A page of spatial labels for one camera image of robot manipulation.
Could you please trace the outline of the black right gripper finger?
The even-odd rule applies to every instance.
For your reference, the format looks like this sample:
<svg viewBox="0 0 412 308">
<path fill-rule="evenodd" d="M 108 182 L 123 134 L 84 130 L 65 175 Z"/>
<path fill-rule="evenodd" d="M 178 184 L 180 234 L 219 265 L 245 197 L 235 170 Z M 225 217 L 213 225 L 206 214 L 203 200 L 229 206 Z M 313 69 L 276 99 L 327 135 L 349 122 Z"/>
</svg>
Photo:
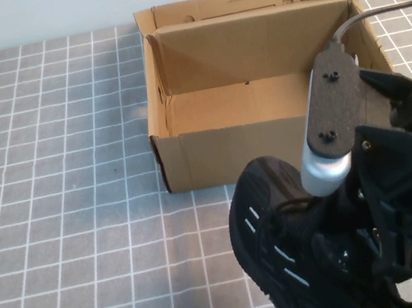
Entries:
<svg viewBox="0 0 412 308">
<path fill-rule="evenodd" d="M 368 248 L 355 233 L 317 232 L 311 247 L 319 267 L 333 279 L 371 273 Z"/>
</svg>

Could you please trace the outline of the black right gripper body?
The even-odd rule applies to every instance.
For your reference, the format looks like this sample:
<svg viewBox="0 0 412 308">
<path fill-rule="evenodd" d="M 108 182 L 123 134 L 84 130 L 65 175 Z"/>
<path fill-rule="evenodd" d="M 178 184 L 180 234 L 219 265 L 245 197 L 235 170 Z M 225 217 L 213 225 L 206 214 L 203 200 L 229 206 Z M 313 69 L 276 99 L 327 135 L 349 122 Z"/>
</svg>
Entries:
<svg viewBox="0 0 412 308">
<path fill-rule="evenodd" d="M 353 148 L 360 191 L 379 236 L 372 270 L 401 283 L 412 278 L 412 79 L 367 69 L 360 79 L 385 121 L 358 125 Z"/>
</svg>

